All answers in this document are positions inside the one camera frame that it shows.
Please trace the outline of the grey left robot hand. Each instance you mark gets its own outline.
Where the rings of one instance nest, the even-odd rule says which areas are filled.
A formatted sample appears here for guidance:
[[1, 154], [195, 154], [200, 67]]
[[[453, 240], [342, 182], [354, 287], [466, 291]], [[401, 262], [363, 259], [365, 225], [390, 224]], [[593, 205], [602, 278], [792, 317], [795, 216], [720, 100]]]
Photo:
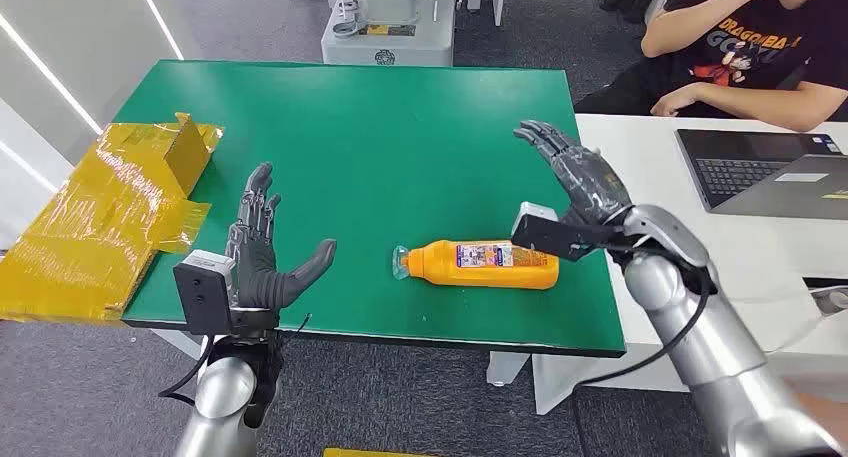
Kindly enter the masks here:
[[272, 171], [272, 164], [263, 162], [248, 177], [237, 217], [229, 227], [225, 254], [236, 263], [237, 305], [279, 311], [297, 300], [330, 268], [337, 241], [322, 240], [310, 259], [291, 271], [277, 269], [273, 235], [281, 197], [268, 194]]

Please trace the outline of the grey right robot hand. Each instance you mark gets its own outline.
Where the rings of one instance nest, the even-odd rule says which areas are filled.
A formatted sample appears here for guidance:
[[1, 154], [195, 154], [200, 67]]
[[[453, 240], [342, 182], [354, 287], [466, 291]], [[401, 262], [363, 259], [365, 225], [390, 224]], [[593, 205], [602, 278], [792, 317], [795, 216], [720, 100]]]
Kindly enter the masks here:
[[562, 223], [610, 225], [632, 207], [626, 187], [609, 163], [558, 128], [525, 120], [513, 135], [536, 148], [568, 195]]

